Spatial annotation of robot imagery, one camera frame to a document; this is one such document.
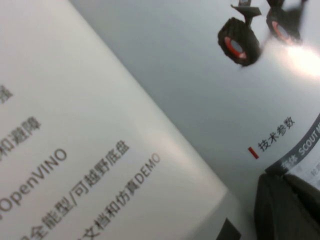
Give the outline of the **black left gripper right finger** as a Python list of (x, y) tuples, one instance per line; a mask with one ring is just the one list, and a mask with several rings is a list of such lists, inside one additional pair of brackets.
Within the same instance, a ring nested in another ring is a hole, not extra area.
[(297, 194), (303, 206), (316, 220), (320, 220), (320, 190), (307, 183), (296, 175), (289, 174), (286, 181)]

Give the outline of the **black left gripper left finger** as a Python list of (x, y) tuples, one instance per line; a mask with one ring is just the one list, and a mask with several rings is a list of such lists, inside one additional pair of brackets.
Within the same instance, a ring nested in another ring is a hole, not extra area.
[(287, 175), (259, 177), (254, 223), (258, 240), (318, 240), (320, 220), (315, 220), (287, 182)]

